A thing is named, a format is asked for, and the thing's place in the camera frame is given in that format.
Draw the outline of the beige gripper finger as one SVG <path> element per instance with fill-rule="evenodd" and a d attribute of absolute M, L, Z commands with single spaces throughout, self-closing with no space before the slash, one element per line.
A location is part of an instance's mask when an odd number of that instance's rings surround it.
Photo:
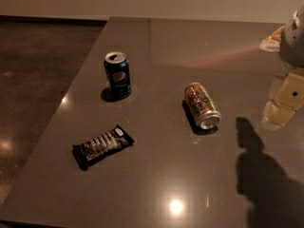
<path fill-rule="evenodd" d="M 282 26 L 274 31 L 270 36 L 261 42 L 259 48 L 267 52 L 280 52 L 281 37 L 284 29 L 285 27 Z"/>
<path fill-rule="evenodd" d="M 278 130 L 304 105 L 304 68 L 292 68 L 277 74 L 272 82 L 269 101 L 263 111 L 262 124 L 266 129 Z"/>

